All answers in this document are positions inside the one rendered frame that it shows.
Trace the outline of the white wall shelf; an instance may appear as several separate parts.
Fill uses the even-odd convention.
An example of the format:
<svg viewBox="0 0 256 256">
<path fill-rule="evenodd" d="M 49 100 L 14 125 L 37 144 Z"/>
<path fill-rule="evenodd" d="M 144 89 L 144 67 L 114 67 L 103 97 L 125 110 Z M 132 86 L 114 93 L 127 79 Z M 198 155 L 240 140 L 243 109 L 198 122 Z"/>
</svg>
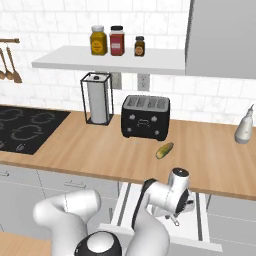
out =
<svg viewBox="0 0 256 256">
<path fill-rule="evenodd" d="M 146 49 L 144 57 L 127 48 L 122 56 L 95 56 L 86 46 L 62 46 L 32 62 L 33 68 L 87 70 L 121 73 L 184 75 L 183 50 Z"/>
</svg>

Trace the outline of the white spray bottle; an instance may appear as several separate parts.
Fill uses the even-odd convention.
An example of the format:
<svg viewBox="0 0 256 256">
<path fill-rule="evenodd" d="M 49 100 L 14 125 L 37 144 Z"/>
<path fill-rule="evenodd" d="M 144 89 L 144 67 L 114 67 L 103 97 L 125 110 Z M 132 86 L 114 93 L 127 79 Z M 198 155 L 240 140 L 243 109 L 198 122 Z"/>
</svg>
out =
<svg viewBox="0 0 256 256">
<path fill-rule="evenodd" d="M 253 105 L 247 110 L 246 115 L 241 119 L 235 134 L 235 141 L 239 144 L 247 144 L 252 136 L 253 127 Z"/>
</svg>

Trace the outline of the grey drawer front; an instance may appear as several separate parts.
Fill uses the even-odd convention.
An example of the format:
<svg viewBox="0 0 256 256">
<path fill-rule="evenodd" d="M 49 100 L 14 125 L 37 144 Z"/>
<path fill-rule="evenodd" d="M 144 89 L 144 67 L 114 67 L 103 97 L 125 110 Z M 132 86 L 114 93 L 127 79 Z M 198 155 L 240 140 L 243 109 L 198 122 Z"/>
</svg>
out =
<svg viewBox="0 0 256 256">
<path fill-rule="evenodd" d="M 0 181 L 35 187 L 41 186 L 37 171 L 35 169 L 0 164 L 0 172 L 9 173 L 8 177 L 0 176 Z"/>
<path fill-rule="evenodd" d="M 47 197 L 76 190 L 94 189 L 103 198 L 118 198 L 117 181 L 43 170 L 39 170 L 38 174 Z"/>
</svg>

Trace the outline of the grey cupboard door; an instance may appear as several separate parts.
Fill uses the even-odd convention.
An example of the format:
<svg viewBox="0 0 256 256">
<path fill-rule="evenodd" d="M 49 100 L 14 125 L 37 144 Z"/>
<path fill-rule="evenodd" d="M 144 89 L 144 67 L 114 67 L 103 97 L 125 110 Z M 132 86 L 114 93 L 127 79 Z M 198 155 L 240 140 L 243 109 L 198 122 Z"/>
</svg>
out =
<svg viewBox="0 0 256 256">
<path fill-rule="evenodd" d="M 33 218 L 35 204 L 44 199 L 40 188 L 0 182 L 0 224 L 5 232 L 47 239 L 48 231 Z"/>
<path fill-rule="evenodd" d="M 74 192 L 74 191 L 80 191 L 80 190 L 89 190 L 89 189 L 79 189 L 79 188 L 75 188 L 75 189 L 65 189 L 65 190 L 57 190 L 57 189 L 47 189 L 47 188 L 43 188 L 42 190 L 44 191 L 45 194 L 45 198 L 50 198 L 53 196 L 57 196 L 57 195 L 62 195 L 65 192 L 69 193 L 69 192 Z M 117 183 L 114 182 L 114 185 L 110 185 L 110 186 L 101 186 L 100 184 L 100 188 L 96 188 L 96 191 L 100 194 L 101 197 L 101 208 L 99 210 L 99 212 L 90 219 L 90 221 L 87 224 L 87 230 L 88 233 L 92 233 L 94 231 L 96 231 L 96 229 L 99 227 L 99 225 L 101 223 L 110 223 L 110 219 L 109 219 L 109 208 L 114 208 L 116 206 L 116 202 L 118 199 L 118 188 L 117 188 Z"/>
</svg>

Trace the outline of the yellow jar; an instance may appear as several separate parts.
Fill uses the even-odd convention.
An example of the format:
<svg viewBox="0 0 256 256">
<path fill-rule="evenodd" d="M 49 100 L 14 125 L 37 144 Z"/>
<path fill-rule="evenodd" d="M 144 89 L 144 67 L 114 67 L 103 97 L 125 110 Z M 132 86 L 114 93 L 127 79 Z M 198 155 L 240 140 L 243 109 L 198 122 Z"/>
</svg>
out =
<svg viewBox="0 0 256 256">
<path fill-rule="evenodd" d="M 93 55 L 105 55 L 108 51 L 107 36 L 102 25 L 94 25 L 91 27 L 92 34 L 90 36 L 91 53 Z"/>
</svg>

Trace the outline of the white open drawer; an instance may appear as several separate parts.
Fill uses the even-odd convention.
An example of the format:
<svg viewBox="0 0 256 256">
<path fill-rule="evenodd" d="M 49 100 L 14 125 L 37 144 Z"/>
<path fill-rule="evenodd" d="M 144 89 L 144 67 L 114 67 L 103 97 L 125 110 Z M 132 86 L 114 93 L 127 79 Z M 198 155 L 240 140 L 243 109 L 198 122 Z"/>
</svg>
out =
<svg viewBox="0 0 256 256">
<path fill-rule="evenodd" d="M 128 248 L 134 234 L 131 223 L 140 190 L 141 185 L 124 182 L 111 223 L 101 223 L 98 227 L 99 230 L 115 233 L 124 250 Z M 210 242 L 205 195 L 192 192 L 191 196 L 194 208 L 190 212 L 182 212 L 177 217 L 178 226 L 171 218 L 158 217 L 170 235 L 171 245 L 177 245 L 178 249 L 198 249 L 199 256 L 215 256 L 222 253 L 221 244 Z"/>
</svg>

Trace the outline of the red jar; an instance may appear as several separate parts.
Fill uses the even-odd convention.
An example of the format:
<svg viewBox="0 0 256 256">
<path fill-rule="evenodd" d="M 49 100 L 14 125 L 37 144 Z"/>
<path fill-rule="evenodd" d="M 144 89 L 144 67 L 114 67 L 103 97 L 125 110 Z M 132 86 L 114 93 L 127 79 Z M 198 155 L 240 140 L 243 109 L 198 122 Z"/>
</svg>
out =
<svg viewBox="0 0 256 256">
<path fill-rule="evenodd" d="M 110 51 L 112 56 L 122 56 L 125 52 L 124 31 L 121 25 L 114 25 L 110 31 Z"/>
</svg>

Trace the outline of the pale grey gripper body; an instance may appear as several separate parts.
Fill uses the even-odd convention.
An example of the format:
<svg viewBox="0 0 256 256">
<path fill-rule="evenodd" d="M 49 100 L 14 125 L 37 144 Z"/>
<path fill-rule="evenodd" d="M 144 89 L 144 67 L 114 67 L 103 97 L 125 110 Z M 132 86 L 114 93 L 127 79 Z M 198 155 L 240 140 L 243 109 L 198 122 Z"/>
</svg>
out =
<svg viewBox="0 0 256 256">
<path fill-rule="evenodd" d="M 184 205 L 183 213 L 191 212 L 194 210 L 194 208 L 195 208 L 195 199 L 189 198 Z"/>
</svg>

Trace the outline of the black hob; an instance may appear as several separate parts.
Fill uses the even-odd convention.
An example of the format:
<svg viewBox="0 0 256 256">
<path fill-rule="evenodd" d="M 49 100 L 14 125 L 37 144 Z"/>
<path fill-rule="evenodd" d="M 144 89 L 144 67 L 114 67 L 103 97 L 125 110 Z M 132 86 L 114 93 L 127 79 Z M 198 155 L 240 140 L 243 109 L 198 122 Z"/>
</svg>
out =
<svg viewBox="0 0 256 256">
<path fill-rule="evenodd" d="M 68 111 L 0 105 L 0 151 L 35 154 L 68 115 Z"/>
</svg>

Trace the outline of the wooden hanging spoon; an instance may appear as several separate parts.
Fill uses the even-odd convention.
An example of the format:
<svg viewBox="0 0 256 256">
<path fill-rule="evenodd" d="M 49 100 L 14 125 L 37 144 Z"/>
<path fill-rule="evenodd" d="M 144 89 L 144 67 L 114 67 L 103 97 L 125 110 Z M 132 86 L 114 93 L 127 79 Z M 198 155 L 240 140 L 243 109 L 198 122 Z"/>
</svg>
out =
<svg viewBox="0 0 256 256">
<path fill-rule="evenodd" d="M 8 57 L 10 59 L 10 63 L 11 63 L 12 69 L 13 69 L 13 79 L 14 79 L 14 82 L 15 83 L 22 83 L 22 79 L 21 79 L 19 73 L 15 69 L 15 65 L 14 65 L 14 61 L 13 61 L 13 58 L 12 58 L 11 49 L 7 46 L 6 50 L 7 50 Z"/>
<path fill-rule="evenodd" d="M 13 77 L 13 74 L 8 70 L 7 68 L 7 65 L 6 65 L 6 61 L 5 61 L 5 57 L 4 57 L 4 54 L 3 54 L 3 51 L 2 49 L 0 48 L 0 56 L 2 58 L 2 61 L 3 61 L 3 64 L 4 64 L 4 67 L 5 67 L 5 76 L 8 80 L 13 80 L 14 77 Z"/>
<path fill-rule="evenodd" d="M 0 57 L 2 58 L 3 61 L 3 53 L 2 53 L 2 49 L 0 48 Z M 4 80 L 5 79 L 5 73 L 3 71 L 0 70 L 0 79 Z"/>
</svg>

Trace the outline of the green yellow vegetable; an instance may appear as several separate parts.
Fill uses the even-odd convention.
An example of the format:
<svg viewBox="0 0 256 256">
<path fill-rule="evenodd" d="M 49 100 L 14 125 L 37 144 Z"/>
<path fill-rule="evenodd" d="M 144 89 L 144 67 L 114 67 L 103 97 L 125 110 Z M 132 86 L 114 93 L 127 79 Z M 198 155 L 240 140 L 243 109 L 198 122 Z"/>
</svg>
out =
<svg viewBox="0 0 256 256">
<path fill-rule="evenodd" d="M 165 145 L 163 145 L 162 147 L 160 147 L 157 152 L 156 152 L 156 158 L 157 159 L 162 159 L 164 158 L 174 147 L 174 143 L 170 142 L 167 143 Z"/>
</svg>

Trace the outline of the grey wall cupboard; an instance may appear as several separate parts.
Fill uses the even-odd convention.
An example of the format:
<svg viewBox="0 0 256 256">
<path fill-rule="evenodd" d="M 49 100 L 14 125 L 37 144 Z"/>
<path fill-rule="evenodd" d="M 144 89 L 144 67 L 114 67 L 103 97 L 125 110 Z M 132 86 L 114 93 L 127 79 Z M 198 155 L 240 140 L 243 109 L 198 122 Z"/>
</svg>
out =
<svg viewBox="0 0 256 256">
<path fill-rule="evenodd" d="M 256 79 L 256 0 L 191 0 L 186 74 Z"/>
</svg>

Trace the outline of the black toaster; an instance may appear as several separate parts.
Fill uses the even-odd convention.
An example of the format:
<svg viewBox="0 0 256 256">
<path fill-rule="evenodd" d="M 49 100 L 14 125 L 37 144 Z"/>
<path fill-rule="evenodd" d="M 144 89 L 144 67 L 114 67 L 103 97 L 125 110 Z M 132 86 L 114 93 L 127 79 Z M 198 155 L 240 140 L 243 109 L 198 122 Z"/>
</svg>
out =
<svg viewBox="0 0 256 256">
<path fill-rule="evenodd" d="M 124 137 L 164 141 L 168 135 L 170 99 L 167 97 L 128 95 L 121 110 Z"/>
</svg>

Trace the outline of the white paper towel roll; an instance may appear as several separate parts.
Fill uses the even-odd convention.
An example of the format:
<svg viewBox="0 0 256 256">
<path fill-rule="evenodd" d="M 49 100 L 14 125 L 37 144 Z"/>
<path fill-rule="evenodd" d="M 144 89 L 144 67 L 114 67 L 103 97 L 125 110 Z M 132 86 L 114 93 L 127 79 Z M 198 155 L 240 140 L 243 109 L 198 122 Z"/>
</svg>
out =
<svg viewBox="0 0 256 256">
<path fill-rule="evenodd" d="M 91 120 L 95 124 L 107 121 L 105 100 L 105 75 L 91 74 L 87 79 L 87 90 Z"/>
</svg>

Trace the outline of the white wall socket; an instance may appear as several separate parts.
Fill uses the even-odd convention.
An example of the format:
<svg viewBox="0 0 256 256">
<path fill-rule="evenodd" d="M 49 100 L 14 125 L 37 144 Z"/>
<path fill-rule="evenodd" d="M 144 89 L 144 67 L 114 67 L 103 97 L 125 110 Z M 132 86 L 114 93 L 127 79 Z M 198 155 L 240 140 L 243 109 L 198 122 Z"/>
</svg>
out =
<svg viewBox="0 0 256 256">
<path fill-rule="evenodd" d="M 137 89 L 139 91 L 148 91 L 150 88 L 150 75 L 149 74 L 137 74 Z"/>
<path fill-rule="evenodd" d="M 122 89 L 122 75 L 120 72 L 112 73 L 112 87 L 118 90 Z"/>
</svg>

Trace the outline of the small brown jar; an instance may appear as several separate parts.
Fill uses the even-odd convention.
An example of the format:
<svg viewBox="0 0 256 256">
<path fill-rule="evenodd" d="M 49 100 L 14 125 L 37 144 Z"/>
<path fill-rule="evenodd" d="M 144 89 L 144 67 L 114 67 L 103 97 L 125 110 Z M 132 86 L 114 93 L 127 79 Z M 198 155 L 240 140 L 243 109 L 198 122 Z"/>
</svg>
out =
<svg viewBox="0 0 256 256">
<path fill-rule="evenodd" d="M 134 46 L 134 54 L 143 57 L 145 55 L 145 42 L 143 36 L 137 36 Z"/>
</svg>

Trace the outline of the grey base cupboard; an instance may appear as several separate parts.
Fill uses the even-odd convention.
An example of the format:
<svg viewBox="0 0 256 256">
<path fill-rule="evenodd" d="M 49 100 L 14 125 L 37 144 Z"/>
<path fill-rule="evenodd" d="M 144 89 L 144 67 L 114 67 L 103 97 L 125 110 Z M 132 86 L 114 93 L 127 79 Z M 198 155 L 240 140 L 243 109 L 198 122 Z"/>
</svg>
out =
<svg viewBox="0 0 256 256">
<path fill-rule="evenodd" d="M 256 201 L 212 196 L 207 216 L 216 256 L 256 256 Z"/>
</svg>

